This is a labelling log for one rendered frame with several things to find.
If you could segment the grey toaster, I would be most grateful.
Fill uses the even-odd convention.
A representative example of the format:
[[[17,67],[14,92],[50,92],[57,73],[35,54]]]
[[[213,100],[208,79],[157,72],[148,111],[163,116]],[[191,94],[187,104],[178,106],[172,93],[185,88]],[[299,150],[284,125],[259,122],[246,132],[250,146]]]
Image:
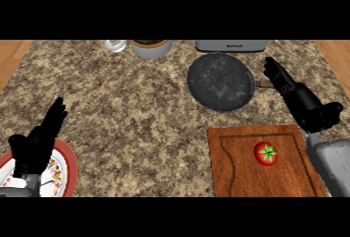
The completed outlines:
[[[262,52],[267,40],[196,40],[199,52]]]

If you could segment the small white jar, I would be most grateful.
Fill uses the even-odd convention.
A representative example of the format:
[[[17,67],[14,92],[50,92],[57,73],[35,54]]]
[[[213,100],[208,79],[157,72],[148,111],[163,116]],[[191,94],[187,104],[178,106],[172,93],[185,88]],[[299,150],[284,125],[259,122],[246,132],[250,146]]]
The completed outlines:
[[[110,40],[106,40],[103,43],[103,46],[107,51],[110,51],[112,53],[117,53],[123,50],[125,43],[126,43],[125,40],[116,40],[114,42],[112,42]]]

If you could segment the red-rimmed white plate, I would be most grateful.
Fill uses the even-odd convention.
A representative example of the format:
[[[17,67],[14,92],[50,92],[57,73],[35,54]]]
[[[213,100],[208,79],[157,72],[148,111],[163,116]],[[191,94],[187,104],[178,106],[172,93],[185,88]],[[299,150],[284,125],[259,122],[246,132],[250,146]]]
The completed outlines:
[[[14,159],[10,152],[0,157],[0,187],[23,187],[24,181],[11,177]],[[72,196],[76,188],[76,157],[67,144],[55,139],[45,171],[41,175],[42,197]]]

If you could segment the brown wooden cutting board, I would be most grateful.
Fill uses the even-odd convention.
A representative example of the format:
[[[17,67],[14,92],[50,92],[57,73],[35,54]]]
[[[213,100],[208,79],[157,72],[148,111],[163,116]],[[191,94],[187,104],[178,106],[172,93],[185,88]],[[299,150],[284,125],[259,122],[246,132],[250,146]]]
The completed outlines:
[[[271,166],[255,159],[259,142],[277,152]],[[215,196],[326,197],[296,125],[208,128],[208,145]]]

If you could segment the white plant pot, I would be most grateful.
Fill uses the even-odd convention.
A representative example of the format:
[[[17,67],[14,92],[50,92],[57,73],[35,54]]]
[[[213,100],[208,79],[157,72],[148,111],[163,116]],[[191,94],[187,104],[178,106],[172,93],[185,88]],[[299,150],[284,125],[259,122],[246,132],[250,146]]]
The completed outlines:
[[[135,55],[141,58],[154,59],[169,52],[172,47],[171,40],[162,40],[154,44],[140,44],[137,41],[131,41],[131,49]]]

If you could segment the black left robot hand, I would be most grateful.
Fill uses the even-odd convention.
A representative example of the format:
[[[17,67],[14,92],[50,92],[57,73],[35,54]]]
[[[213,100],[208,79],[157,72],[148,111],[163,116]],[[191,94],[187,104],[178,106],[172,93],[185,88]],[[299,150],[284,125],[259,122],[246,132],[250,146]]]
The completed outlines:
[[[63,98],[57,97],[45,112],[42,123],[32,128],[27,136],[13,134],[8,137],[10,154],[14,159],[14,178],[23,178],[27,174],[42,174],[64,117]]]

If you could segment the dark grey frying pan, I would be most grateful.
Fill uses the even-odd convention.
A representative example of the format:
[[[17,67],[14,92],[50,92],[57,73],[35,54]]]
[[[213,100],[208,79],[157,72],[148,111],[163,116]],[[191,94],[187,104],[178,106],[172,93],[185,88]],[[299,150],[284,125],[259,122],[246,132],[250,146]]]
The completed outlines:
[[[187,88],[199,105],[216,112],[243,107],[256,88],[271,88],[271,82],[252,78],[243,62],[228,54],[209,53],[190,64]]]

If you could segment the red tomato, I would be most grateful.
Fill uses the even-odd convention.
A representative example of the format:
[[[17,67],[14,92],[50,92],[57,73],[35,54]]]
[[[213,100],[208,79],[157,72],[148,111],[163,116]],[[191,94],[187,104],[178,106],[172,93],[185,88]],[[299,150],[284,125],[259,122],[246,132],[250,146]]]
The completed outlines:
[[[274,146],[267,142],[259,142],[255,144],[253,157],[261,165],[271,166],[278,158],[278,153]]]

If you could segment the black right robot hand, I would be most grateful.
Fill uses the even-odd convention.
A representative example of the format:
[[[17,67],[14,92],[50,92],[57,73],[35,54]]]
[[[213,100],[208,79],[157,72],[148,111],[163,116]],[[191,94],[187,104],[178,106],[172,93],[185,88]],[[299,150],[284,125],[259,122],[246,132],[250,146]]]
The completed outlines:
[[[301,82],[295,82],[283,66],[270,57],[265,57],[264,75],[272,88],[283,97],[284,105],[301,129],[315,133],[332,128],[340,121],[342,104],[323,104],[318,97]]]

